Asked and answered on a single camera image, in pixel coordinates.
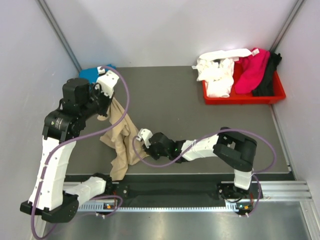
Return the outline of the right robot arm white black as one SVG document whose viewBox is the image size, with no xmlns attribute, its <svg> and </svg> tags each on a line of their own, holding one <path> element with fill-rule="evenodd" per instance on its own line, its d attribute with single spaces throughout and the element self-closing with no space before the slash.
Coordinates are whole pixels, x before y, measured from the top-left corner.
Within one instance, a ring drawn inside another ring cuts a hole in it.
<svg viewBox="0 0 320 240">
<path fill-rule="evenodd" d="M 227 131 L 214 134 L 200 141 L 169 139 L 161 132 L 153 134 L 143 128 L 138 132 L 143 150 L 154 160 L 166 157 L 177 163 L 217 157 L 234 170 L 233 192 L 245 198 L 252 191 L 253 162 L 257 142 L 240 132 Z"/>
</svg>

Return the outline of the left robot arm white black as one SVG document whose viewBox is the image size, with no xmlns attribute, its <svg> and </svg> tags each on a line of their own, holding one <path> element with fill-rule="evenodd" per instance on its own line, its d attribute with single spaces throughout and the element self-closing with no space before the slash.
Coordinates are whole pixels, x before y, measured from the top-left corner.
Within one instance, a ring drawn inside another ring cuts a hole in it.
<svg viewBox="0 0 320 240">
<path fill-rule="evenodd" d="M 52 223 L 68 223 L 78 208 L 100 195 L 109 198 L 114 191 L 110 177 L 96 173 L 83 183 L 64 190 L 71 153 L 86 121 L 94 115 L 106 116 L 111 105 L 113 86 L 98 80 L 71 78 L 62 86 L 58 108 L 44 119 L 42 157 L 34 190 L 20 205 L 20 211 L 41 216 Z"/>
</svg>

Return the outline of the beige t shirt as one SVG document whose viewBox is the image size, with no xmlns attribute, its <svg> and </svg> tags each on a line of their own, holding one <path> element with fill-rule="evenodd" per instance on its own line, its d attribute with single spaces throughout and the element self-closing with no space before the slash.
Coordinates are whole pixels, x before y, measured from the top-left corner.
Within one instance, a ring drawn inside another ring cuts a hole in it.
<svg viewBox="0 0 320 240">
<path fill-rule="evenodd" d="M 137 164 L 140 159 L 144 159 L 148 154 L 143 150 L 142 143 L 135 143 L 135 154 L 132 141 L 138 135 L 138 129 L 132 122 L 128 114 L 114 128 L 107 131 L 100 137 L 100 141 L 115 149 L 116 157 L 111 161 L 112 169 L 110 177 L 113 181 L 121 181 L 125 177 L 129 166 Z"/>
</svg>

